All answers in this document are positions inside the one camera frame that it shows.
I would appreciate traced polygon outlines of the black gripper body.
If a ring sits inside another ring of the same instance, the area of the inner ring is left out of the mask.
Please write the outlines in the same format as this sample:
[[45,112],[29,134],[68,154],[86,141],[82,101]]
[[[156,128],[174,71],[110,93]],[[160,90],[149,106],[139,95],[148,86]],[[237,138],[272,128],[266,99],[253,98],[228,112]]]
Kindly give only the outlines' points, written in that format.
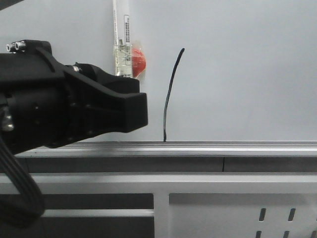
[[12,153],[148,124],[147,95],[137,79],[87,63],[61,64],[47,41],[20,40],[6,49],[0,56],[0,130]]

